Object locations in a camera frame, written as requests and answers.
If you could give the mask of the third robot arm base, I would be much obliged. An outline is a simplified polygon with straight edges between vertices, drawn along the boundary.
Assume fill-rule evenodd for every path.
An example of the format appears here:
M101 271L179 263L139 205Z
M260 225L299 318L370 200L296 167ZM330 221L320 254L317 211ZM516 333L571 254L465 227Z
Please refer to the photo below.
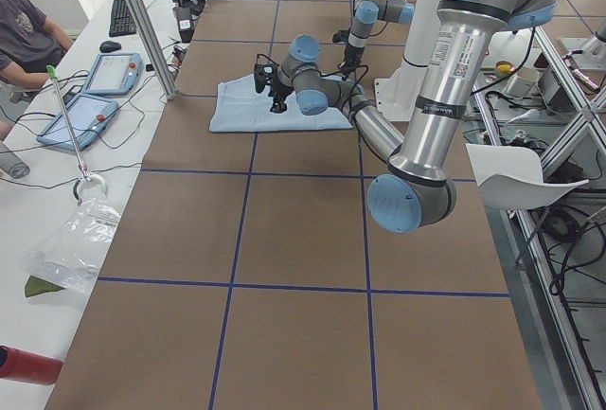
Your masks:
M599 84L591 80L583 70L605 71L605 22L587 39L560 39L566 53L561 57L573 77L593 91Z

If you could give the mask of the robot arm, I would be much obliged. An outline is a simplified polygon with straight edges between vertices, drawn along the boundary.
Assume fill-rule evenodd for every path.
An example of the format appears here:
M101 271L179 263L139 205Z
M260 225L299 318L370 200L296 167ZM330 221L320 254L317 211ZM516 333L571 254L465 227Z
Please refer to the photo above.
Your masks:
M408 0L355 0L349 29L332 37L335 44L345 44L344 59L338 65L343 79L361 66L367 40L377 21L407 25L413 14L414 6Z
M418 0L413 5L358 0L344 74L360 66L377 21L410 23L412 36L429 27L424 77L405 132L379 112L357 82L323 75L317 65L319 44L306 34L293 40L282 63L256 65L256 89L270 95L275 113L286 110L288 96L306 116L339 110L387 167L367 193L373 219L385 230L410 232L440 222L455 207L455 185L444 163L492 37L543 25L555 7L556 0Z

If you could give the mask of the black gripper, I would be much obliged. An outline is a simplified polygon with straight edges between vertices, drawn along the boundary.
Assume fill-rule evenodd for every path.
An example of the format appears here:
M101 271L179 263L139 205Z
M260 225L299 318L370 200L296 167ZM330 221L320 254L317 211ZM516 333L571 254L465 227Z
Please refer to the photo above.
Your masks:
M284 84L278 76L272 77L272 80L269 82L269 86L269 97L273 100L270 111L272 113L286 112L288 106L285 99L294 91L293 87L291 85Z
M355 69L361 64L364 49L351 44L346 44L344 60L341 63L342 80L352 80Z

